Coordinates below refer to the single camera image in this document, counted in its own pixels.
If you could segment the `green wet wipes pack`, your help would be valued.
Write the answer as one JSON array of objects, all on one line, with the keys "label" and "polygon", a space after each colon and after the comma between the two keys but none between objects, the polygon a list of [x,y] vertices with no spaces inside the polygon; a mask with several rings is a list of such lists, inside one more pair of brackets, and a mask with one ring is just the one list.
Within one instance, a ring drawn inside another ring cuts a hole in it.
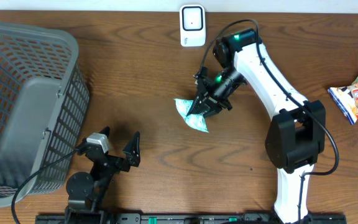
[{"label": "green wet wipes pack", "polygon": [[195,130],[208,133],[206,121],[202,114],[188,115],[192,104],[193,100],[183,100],[175,98],[175,106],[179,115],[183,118],[185,123]]}]

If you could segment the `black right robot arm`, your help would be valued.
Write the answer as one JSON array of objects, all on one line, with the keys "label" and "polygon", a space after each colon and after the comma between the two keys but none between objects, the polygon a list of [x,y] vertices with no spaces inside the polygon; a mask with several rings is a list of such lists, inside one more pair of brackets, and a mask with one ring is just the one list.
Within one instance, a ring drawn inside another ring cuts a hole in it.
[{"label": "black right robot arm", "polygon": [[256,30],[219,37],[213,55],[223,70],[215,79],[206,67],[196,75],[197,92],[186,116],[214,116],[231,110],[229,96],[241,84],[250,85],[269,117],[265,140],[268,158],[277,168],[278,191],[273,209],[281,223],[300,223],[306,208],[309,174],[324,150],[325,108],[295,90],[270,58]]}]

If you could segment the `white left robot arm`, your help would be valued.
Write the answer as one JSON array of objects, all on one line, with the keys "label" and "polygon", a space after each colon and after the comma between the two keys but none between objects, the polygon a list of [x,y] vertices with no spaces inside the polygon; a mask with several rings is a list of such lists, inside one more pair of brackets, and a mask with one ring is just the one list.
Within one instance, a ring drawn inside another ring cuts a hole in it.
[{"label": "white left robot arm", "polygon": [[100,209],[114,175],[129,172],[140,164],[140,132],[136,132],[123,149],[124,157],[109,155],[110,128],[84,138],[77,146],[78,155],[93,162],[89,172],[77,172],[67,181],[68,206],[64,222],[67,224],[114,223],[114,215]]}]

